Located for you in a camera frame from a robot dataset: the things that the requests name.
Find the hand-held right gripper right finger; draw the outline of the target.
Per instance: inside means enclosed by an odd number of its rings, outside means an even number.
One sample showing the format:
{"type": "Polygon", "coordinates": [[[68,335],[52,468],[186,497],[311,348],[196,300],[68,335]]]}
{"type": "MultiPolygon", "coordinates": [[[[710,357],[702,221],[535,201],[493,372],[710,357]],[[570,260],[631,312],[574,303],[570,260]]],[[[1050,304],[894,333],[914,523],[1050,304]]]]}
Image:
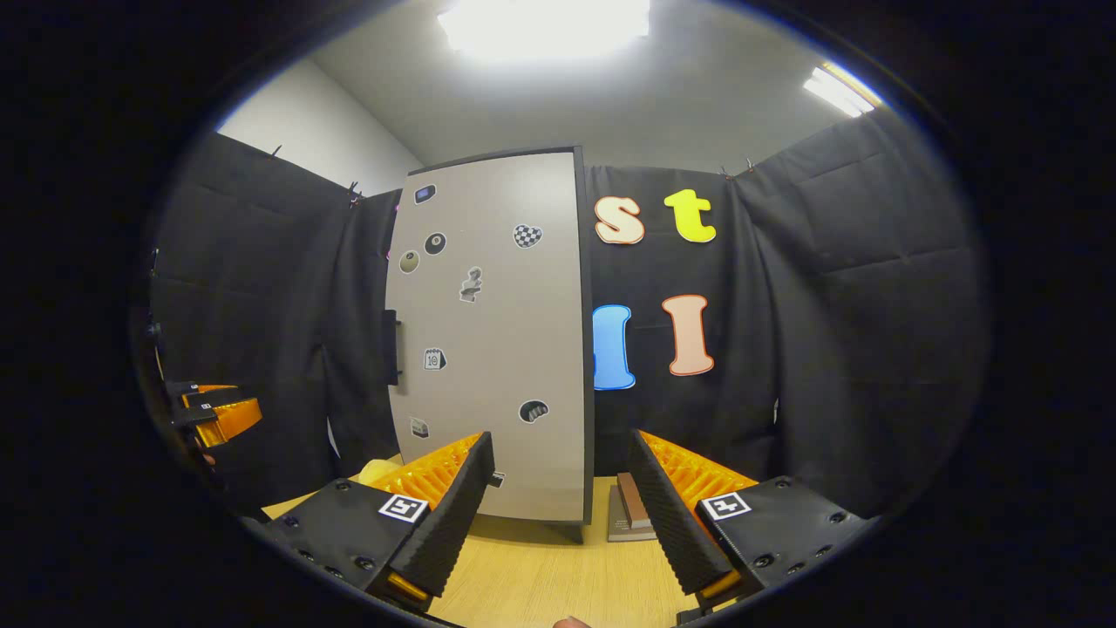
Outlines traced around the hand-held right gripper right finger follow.
{"type": "Polygon", "coordinates": [[[627,468],[693,617],[801,579],[875,525],[801,480],[750,480],[642,429],[627,468]]]}

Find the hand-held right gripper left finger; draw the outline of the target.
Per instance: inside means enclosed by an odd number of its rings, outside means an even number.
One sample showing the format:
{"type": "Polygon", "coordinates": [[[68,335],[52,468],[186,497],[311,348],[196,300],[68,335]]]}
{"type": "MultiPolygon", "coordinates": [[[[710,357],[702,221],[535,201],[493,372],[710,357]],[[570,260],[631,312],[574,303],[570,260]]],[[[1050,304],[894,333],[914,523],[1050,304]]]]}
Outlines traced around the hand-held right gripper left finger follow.
{"type": "Polygon", "coordinates": [[[327,482],[262,525],[296,564],[402,611],[444,593],[494,473],[492,436],[471,434],[371,484],[327,482]]]}

